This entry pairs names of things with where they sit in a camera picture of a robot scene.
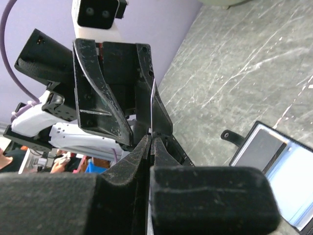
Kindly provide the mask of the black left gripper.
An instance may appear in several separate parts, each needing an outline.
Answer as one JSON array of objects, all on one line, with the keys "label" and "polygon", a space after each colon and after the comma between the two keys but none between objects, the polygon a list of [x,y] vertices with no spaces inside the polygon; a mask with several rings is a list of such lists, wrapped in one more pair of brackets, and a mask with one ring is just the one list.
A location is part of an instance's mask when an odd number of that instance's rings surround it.
[{"label": "black left gripper", "polygon": [[103,42],[97,48],[99,55],[94,40],[73,41],[79,128],[130,146],[133,132],[125,116],[135,113],[136,136],[149,129],[170,136],[173,124],[157,89],[150,46]]}]

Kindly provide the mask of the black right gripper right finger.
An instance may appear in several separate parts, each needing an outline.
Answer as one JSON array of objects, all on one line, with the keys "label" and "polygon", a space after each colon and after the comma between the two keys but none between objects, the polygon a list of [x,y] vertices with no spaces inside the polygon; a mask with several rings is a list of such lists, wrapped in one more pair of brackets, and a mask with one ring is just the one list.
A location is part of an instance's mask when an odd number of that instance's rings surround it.
[{"label": "black right gripper right finger", "polygon": [[252,167],[182,166],[155,138],[151,217],[156,235],[268,235],[280,213],[264,174]]}]

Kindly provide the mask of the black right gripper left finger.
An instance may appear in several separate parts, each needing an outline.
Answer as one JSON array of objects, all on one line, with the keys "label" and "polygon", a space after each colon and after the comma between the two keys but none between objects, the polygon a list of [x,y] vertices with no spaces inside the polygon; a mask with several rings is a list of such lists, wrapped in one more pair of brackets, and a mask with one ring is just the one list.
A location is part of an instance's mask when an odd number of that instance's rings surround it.
[{"label": "black right gripper left finger", "polygon": [[151,137],[101,174],[3,173],[3,235],[144,235]]}]

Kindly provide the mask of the thin grey card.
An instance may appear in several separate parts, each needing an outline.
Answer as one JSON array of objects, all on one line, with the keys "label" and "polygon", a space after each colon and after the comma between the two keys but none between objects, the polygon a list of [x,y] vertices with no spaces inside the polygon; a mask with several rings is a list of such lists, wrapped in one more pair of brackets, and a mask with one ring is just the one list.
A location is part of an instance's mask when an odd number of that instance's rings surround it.
[{"label": "thin grey card", "polygon": [[153,85],[151,90],[150,97],[150,120],[151,120],[151,138],[154,137],[154,123],[153,123],[153,113],[154,113],[154,101],[155,101],[155,93],[156,93],[156,79],[153,79]]}]

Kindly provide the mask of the black leather card holder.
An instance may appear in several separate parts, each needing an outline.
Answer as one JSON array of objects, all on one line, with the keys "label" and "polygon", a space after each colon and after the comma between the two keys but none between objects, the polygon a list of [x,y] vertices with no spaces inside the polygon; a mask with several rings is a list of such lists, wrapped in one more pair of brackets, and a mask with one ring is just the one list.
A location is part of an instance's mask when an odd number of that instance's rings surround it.
[{"label": "black leather card holder", "polygon": [[236,159],[249,136],[257,129],[265,128],[288,140],[286,148],[263,172],[268,179],[282,218],[299,234],[313,233],[313,150],[292,137],[256,121],[243,137],[231,130],[224,130],[221,139],[238,147],[229,166]]}]

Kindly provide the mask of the black VIP card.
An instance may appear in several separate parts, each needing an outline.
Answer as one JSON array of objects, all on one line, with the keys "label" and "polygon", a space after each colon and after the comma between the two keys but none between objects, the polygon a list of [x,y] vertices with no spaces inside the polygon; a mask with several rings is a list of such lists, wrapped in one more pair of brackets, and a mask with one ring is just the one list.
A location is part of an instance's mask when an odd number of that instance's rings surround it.
[{"label": "black VIP card", "polygon": [[233,166],[254,167],[266,172],[286,148],[288,140],[265,128],[255,130],[238,152]]}]

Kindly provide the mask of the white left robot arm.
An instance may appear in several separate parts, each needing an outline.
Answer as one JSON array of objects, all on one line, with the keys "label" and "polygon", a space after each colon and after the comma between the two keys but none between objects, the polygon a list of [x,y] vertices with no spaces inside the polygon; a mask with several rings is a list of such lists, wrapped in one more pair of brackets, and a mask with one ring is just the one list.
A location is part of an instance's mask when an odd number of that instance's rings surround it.
[{"label": "white left robot arm", "polygon": [[46,87],[38,104],[18,105],[4,132],[33,150],[112,161],[149,132],[162,139],[173,133],[147,44],[76,39],[68,49],[35,29],[15,68]]}]

